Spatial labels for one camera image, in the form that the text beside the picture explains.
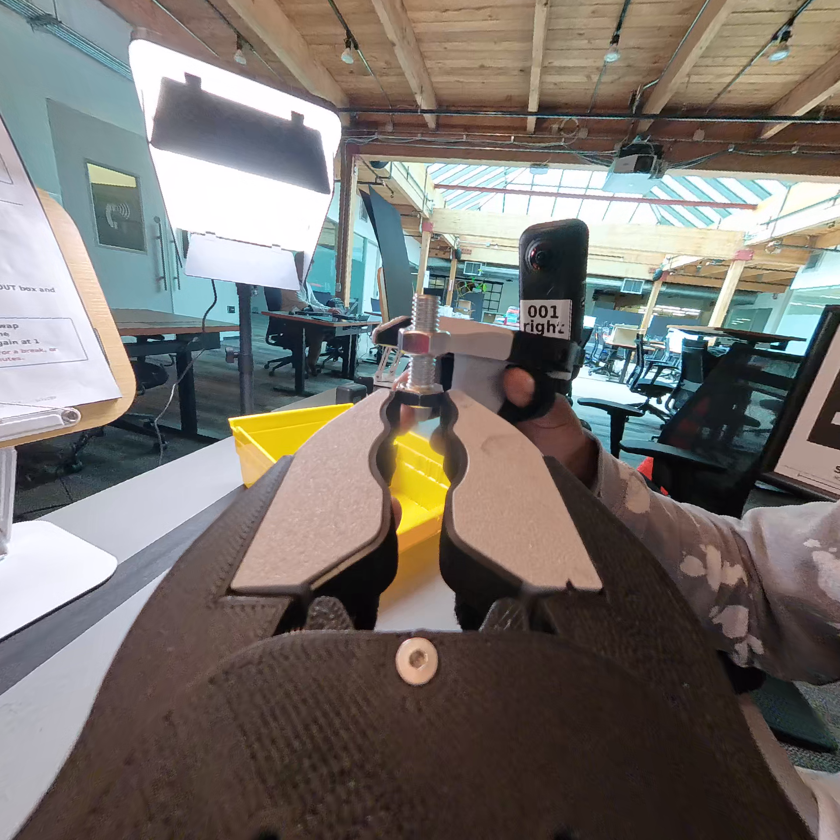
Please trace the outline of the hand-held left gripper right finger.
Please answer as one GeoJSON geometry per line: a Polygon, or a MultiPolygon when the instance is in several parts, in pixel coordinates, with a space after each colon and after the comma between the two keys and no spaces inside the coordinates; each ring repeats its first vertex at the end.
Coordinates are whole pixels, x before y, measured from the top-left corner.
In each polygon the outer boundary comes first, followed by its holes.
{"type": "Polygon", "coordinates": [[[444,395],[439,568],[459,599],[597,593],[602,579],[538,448],[462,391],[444,395]]]}

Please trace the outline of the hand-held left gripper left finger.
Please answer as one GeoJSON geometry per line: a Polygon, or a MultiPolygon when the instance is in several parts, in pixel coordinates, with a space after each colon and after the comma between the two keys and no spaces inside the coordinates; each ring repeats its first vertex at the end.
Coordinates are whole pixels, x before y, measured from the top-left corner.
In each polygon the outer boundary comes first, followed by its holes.
{"type": "Polygon", "coordinates": [[[336,581],[377,599],[396,576],[392,497],[377,463],[393,392],[331,419],[292,456],[231,581],[237,595],[310,599],[336,581]]]}

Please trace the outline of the steel hex nut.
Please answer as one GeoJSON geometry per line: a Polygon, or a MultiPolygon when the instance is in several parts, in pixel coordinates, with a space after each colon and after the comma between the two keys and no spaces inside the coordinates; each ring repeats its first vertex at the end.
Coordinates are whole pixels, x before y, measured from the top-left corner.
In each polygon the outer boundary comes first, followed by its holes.
{"type": "Polygon", "coordinates": [[[452,336],[440,330],[400,329],[397,346],[404,354],[437,358],[450,351],[452,336]]]}

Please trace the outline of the steel hex bolt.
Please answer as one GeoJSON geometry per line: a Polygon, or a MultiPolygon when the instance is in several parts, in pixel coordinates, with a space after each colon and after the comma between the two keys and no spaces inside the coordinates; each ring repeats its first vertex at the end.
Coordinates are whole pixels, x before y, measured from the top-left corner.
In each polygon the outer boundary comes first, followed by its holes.
{"type": "MultiPolygon", "coordinates": [[[[413,299],[411,329],[440,330],[439,298],[435,295],[415,295],[413,299]]],[[[407,378],[395,388],[395,399],[411,408],[432,409],[440,404],[443,386],[436,379],[437,358],[411,356],[408,358],[407,378]]]]}

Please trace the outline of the yellow plastic bin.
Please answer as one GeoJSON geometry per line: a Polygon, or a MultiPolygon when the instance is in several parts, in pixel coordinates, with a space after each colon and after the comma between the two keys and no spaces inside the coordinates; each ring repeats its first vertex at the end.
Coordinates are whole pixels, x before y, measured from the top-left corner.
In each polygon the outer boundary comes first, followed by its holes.
{"type": "MultiPolygon", "coordinates": [[[[317,406],[230,420],[246,487],[288,464],[303,444],[352,405],[317,406]]],[[[448,480],[443,457],[416,431],[391,438],[377,456],[392,497],[397,541],[394,580],[399,585],[430,575],[438,561],[438,543],[448,480]]]]}

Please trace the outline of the person's right forearm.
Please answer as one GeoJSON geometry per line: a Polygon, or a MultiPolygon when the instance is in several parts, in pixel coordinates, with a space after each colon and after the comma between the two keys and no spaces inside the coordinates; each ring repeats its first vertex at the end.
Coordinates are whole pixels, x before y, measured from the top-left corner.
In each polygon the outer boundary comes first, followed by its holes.
{"type": "Polygon", "coordinates": [[[735,665],[839,680],[839,503],[722,516],[651,490],[600,444],[592,489],[665,568],[735,665]]]}

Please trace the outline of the person's right hand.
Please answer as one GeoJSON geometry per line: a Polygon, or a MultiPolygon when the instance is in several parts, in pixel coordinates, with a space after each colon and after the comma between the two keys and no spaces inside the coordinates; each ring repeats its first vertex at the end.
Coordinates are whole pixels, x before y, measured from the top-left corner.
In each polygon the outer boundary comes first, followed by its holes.
{"type": "MultiPolygon", "coordinates": [[[[509,368],[502,377],[507,401],[526,408],[532,402],[536,384],[530,373],[509,368]]],[[[592,489],[599,466],[600,449],[597,441],[581,425],[581,421],[563,395],[554,394],[549,410],[516,423],[516,428],[531,440],[542,455],[557,460],[583,485],[592,489]]]]}

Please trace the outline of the dark top desk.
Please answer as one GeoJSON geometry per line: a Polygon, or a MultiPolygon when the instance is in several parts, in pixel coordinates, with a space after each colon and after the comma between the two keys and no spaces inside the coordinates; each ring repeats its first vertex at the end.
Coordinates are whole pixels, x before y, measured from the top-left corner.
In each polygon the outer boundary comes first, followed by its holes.
{"type": "MultiPolygon", "coordinates": [[[[275,317],[283,321],[284,333],[289,339],[294,338],[295,340],[294,357],[297,369],[292,369],[293,385],[274,386],[274,390],[276,392],[289,395],[293,394],[295,396],[310,395],[306,391],[308,378],[308,347],[306,345],[306,335],[304,332],[306,328],[321,328],[325,332],[325,341],[327,343],[338,342],[340,349],[339,358],[342,363],[340,378],[345,381],[351,381],[356,375],[361,337],[367,336],[370,338],[374,328],[380,324],[377,320],[360,320],[359,318],[352,318],[351,316],[337,318],[329,313],[321,314],[305,311],[295,313],[265,311],[264,314],[267,315],[268,319],[270,317],[275,317]]],[[[275,350],[283,350],[273,346],[269,347],[275,350]]]]}

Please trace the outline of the ceiling projector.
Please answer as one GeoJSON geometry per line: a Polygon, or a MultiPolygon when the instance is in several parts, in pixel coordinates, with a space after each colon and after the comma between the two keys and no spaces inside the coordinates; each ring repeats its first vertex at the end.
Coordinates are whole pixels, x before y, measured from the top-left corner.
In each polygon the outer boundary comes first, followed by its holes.
{"type": "Polygon", "coordinates": [[[602,189],[613,194],[644,196],[661,183],[666,171],[663,144],[628,143],[616,152],[602,189]]]}

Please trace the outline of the row of black office chairs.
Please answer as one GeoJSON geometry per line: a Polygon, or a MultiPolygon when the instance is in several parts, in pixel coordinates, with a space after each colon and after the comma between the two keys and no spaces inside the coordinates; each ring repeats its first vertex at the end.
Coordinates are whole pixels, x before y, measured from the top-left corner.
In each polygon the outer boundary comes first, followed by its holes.
{"type": "Polygon", "coordinates": [[[626,385],[647,402],[664,404],[681,375],[678,354],[665,342],[647,339],[634,325],[613,324],[593,330],[587,356],[589,372],[626,385]]]}

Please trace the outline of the tall wooden desk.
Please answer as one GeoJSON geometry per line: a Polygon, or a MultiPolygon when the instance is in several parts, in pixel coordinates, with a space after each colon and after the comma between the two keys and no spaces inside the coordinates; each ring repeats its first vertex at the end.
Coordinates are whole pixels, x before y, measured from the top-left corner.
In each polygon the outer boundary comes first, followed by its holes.
{"type": "Polygon", "coordinates": [[[725,328],[725,327],[701,327],[688,326],[685,324],[671,324],[668,325],[669,330],[678,330],[683,333],[689,333],[701,337],[712,339],[728,339],[736,340],[750,345],[768,344],[778,347],[780,350],[786,350],[787,345],[791,342],[803,342],[805,339],[800,337],[793,337],[788,335],[767,333],[767,332],[753,332],[747,330],[725,328]]]}

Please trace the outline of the studio light panel on stand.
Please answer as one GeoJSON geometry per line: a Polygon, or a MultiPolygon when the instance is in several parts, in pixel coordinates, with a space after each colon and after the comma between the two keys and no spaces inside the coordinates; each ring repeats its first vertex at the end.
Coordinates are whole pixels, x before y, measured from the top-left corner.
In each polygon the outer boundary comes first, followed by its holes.
{"type": "Polygon", "coordinates": [[[158,44],[138,30],[129,67],[185,273],[238,293],[239,412],[254,409],[255,287],[298,291],[333,196],[339,111],[158,44]]]}

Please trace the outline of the black mesh office chair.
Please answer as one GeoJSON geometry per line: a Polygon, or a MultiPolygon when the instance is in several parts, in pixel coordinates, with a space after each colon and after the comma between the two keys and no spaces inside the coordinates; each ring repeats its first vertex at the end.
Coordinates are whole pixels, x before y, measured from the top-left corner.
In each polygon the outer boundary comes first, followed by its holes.
{"type": "Polygon", "coordinates": [[[610,450],[654,458],[654,482],[668,497],[740,518],[803,355],[732,345],[656,440],[625,438],[640,408],[604,400],[579,404],[611,418],[610,450]]]}

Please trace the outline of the brown top desk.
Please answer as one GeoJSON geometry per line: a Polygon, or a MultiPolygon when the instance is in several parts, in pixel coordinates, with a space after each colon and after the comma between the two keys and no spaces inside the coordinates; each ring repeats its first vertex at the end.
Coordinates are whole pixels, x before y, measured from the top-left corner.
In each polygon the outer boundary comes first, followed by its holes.
{"type": "Polygon", "coordinates": [[[238,327],[229,322],[145,309],[117,308],[111,313],[134,369],[137,396],[146,389],[143,370],[149,359],[166,356],[173,362],[174,373],[150,388],[169,387],[170,395],[162,414],[166,414],[176,399],[179,423],[168,425],[155,416],[129,412],[110,426],[153,438],[159,453],[165,450],[163,437],[169,434],[201,444],[216,443],[218,436],[203,434],[198,427],[193,366],[202,353],[221,348],[223,334],[238,335],[238,327]]]}

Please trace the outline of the wooden document stand white base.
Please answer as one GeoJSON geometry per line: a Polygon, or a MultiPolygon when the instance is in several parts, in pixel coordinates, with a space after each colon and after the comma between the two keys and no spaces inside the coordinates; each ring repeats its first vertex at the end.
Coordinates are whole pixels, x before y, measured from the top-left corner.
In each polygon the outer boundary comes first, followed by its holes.
{"type": "Polygon", "coordinates": [[[105,402],[47,409],[14,419],[14,436],[2,430],[1,449],[1,638],[5,640],[99,588],[114,575],[117,558],[48,520],[13,523],[17,469],[15,445],[69,432],[87,432],[120,418],[135,388],[121,342],[91,260],[69,214],[45,191],[35,190],[80,301],[108,360],[119,397],[105,402]]]}

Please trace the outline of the framed marker board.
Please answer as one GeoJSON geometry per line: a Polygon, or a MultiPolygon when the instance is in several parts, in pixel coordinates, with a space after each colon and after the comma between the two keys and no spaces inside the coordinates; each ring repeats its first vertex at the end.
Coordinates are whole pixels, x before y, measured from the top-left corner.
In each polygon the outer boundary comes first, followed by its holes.
{"type": "Polygon", "coordinates": [[[839,498],[838,306],[823,310],[763,466],[772,485],[806,498],[839,498]]]}

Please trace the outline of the grey door with dark window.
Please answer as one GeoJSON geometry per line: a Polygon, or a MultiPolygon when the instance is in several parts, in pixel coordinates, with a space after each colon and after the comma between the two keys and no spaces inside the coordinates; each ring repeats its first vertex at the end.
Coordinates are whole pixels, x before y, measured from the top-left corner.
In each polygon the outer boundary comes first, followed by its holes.
{"type": "Polygon", "coordinates": [[[63,207],[111,308],[173,312],[172,245],[146,141],[46,101],[63,207]]]}

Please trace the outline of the printed instruction sheet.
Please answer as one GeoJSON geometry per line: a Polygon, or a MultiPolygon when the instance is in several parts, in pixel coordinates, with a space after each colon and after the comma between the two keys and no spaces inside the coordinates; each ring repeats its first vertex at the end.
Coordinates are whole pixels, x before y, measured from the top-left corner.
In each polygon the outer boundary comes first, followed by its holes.
{"type": "Polygon", "coordinates": [[[39,195],[1,126],[1,418],[121,395],[39,195]]]}

